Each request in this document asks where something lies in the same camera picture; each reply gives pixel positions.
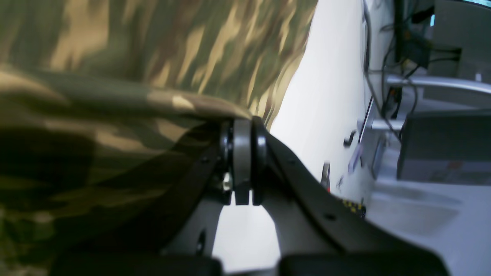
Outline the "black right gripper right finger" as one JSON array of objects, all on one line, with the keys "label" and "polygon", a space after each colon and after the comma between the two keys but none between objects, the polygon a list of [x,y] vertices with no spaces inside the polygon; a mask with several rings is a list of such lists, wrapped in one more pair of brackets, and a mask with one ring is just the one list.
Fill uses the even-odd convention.
[{"label": "black right gripper right finger", "polygon": [[440,258],[367,222],[251,121],[251,187],[278,234],[280,276],[447,276]]}]

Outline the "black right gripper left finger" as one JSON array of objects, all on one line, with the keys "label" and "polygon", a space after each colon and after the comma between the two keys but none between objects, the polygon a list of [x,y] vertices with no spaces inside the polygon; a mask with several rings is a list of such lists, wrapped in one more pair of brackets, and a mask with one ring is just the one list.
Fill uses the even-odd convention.
[{"label": "black right gripper left finger", "polygon": [[130,207],[129,219],[69,248],[51,276],[220,276],[211,257],[219,215],[231,192],[222,187],[231,161],[232,121],[207,123],[172,152],[98,183],[98,187],[163,194]]}]

